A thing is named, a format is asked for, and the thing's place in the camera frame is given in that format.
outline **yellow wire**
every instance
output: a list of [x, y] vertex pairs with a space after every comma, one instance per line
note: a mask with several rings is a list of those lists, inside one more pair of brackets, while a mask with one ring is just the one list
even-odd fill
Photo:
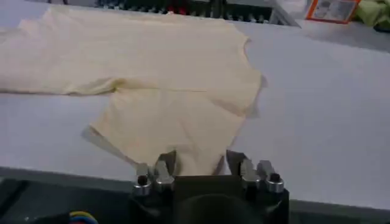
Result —
[[84, 211], [74, 211], [74, 212], [70, 212], [69, 213], [70, 216], [77, 216], [77, 215], [81, 215], [81, 216], [86, 216], [90, 219], [93, 219], [95, 221], [97, 221], [91, 214], [89, 214], [88, 212], [84, 212]]

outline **cable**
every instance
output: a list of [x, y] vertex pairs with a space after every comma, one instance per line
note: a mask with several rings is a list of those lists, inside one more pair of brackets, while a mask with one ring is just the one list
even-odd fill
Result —
[[93, 220], [95, 220], [96, 222], [98, 222], [98, 221], [96, 220], [96, 218], [93, 217], [93, 215], [91, 215], [90, 213], [85, 212], [85, 211], [74, 211], [74, 212], [70, 212], [69, 215], [70, 215], [71, 217], [74, 217], [74, 216], [85, 216], [85, 217], [88, 217], [88, 218], [93, 219]]

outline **green cloth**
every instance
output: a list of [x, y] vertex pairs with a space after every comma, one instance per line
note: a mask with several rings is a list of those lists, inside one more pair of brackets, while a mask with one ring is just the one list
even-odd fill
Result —
[[362, 0], [355, 16], [368, 26], [390, 30], [390, 0]]

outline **white table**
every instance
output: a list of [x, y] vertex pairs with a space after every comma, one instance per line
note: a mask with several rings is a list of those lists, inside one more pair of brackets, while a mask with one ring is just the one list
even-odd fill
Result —
[[[3, 0], [0, 26], [46, 7]], [[390, 54], [312, 40], [296, 27], [236, 26], [264, 82], [231, 149], [271, 160], [294, 200], [390, 211]], [[107, 102], [0, 94], [0, 176], [128, 191], [133, 167], [85, 133]]]

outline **blue wire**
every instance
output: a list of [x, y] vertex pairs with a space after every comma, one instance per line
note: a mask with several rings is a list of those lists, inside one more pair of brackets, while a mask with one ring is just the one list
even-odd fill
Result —
[[86, 224], [98, 224], [97, 221], [90, 219], [86, 216], [71, 217], [70, 222], [85, 222]]

